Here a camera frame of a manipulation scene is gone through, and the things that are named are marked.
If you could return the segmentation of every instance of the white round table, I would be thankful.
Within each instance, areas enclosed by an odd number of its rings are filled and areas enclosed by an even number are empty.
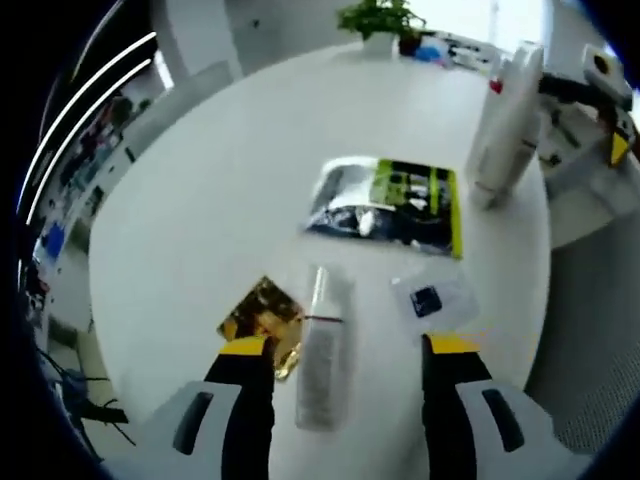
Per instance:
[[[462,170],[485,93],[486,79],[472,72],[338,47],[236,83],[167,130],[116,186],[91,236],[97,335],[129,418],[144,421],[187,381],[204,378],[223,345],[216,328],[261,275],[304,305],[308,265],[337,264],[355,282],[350,414],[333,434],[299,430],[296,371],[276,384],[270,476],[426,478],[420,347],[390,280],[432,260],[305,235],[300,225],[332,158],[460,172],[461,262],[481,310],[463,330],[481,334],[494,378],[524,387],[547,302],[548,209],[537,162],[505,208],[468,204]]]

